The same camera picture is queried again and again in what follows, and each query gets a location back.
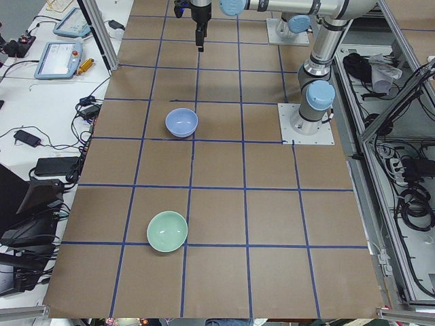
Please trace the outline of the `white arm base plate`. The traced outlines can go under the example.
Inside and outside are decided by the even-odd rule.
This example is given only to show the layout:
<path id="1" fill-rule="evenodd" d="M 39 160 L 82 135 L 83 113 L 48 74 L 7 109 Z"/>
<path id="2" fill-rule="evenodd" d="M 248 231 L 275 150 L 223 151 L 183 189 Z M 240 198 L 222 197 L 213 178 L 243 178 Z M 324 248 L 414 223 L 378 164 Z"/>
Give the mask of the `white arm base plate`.
<path id="1" fill-rule="evenodd" d="M 279 123 L 285 145 L 334 145 L 328 114 L 319 122 L 306 122 L 299 115 L 298 103 L 279 103 Z"/>

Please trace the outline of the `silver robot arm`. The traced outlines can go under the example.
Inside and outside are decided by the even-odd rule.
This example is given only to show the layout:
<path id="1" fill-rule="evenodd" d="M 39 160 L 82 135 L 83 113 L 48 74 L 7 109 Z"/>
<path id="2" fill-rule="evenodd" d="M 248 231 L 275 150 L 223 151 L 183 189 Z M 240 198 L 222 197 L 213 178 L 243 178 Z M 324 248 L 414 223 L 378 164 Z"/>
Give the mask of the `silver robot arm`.
<path id="1" fill-rule="evenodd" d="M 325 112 L 332 108 L 335 90 L 326 78 L 349 23 L 369 12 L 375 4 L 375 1 L 220 1 L 220 9 L 227 16 L 256 10 L 322 18 L 310 57 L 298 71 L 301 104 L 290 118 L 297 133 L 312 135 L 320 129 Z"/>

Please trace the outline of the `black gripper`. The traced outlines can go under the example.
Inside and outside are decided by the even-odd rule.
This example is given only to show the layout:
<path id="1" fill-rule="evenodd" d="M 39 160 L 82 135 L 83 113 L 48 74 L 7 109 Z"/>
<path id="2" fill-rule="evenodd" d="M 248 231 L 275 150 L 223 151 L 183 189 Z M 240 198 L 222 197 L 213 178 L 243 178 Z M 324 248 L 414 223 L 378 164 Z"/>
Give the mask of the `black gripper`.
<path id="1" fill-rule="evenodd" d="M 196 46 L 199 52 L 204 52 L 207 36 L 207 25 L 211 19 L 211 0 L 189 0 L 192 19 L 196 23 Z"/>

